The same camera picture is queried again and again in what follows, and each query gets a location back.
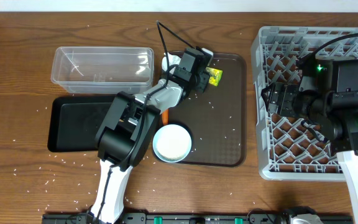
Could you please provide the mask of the foil snack wrapper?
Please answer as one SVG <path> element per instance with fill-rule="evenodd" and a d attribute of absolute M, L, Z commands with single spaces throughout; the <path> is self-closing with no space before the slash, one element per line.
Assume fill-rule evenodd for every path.
<path fill-rule="evenodd" d="M 206 71 L 209 73 L 209 84 L 218 86 L 222 78 L 223 71 L 210 67 L 206 67 Z"/>

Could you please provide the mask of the white napkin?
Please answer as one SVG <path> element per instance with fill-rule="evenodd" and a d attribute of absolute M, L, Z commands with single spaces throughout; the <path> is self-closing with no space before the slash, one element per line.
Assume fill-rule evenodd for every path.
<path fill-rule="evenodd" d="M 172 68 L 170 69 L 170 74 L 173 75 L 176 67 L 180 64 L 180 61 L 181 57 L 177 55 L 172 55 L 168 53 L 168 56 L 166 56 L 166 54 L 164 54 L 164 57 L 162 59 L 162 71 L 166 72 L 167 68 L 172 66 Z"/>

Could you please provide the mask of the orange carrot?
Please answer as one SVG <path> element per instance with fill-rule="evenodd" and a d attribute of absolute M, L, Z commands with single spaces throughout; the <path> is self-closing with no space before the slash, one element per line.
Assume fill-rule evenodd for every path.
<path fill-rule="evenodd" d="M 162 124 L 165 126 L 168 124 L 168 120 L 169 120 L 169 109 L 166 109 L 163 113 L 162 113 Z"/>

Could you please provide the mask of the light blue rice bowl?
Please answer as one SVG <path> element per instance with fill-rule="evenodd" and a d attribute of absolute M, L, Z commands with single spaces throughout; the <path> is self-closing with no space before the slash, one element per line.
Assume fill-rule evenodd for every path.
<path fill-rule="evenodd" d="M 158 159 L 167 163 L 176 163 L 190 153 L 192 138 L 183 126 L 168 124 L 155 133 L 152 147 Z"/>

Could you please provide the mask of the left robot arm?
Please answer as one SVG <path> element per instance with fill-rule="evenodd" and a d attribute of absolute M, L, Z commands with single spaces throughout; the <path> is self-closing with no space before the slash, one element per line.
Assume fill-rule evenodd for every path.
<path fill-rule="evenodd" d="M 168 64 L 163 77 L 147 91 L 119 92 L 95 136 L 101 177 L 88 223 L 115 223 L 124 209 L 124 193 L 132 169 L 139 164 L 152 139 L 160 115 L 181 103 L 192 90 L 204 92 L 214 54 L 188 47 L 178 64 Z"/>

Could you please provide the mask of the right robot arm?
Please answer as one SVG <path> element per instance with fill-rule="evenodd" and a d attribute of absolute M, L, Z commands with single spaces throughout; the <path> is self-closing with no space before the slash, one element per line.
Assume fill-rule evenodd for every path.
<path fill-rule="evenodd" d="M 309 56 L 298 85 L 275 82 L 261 91 L 269 113 L 320 126 L 344 173 L 358 223 L 358 59 Z"/>

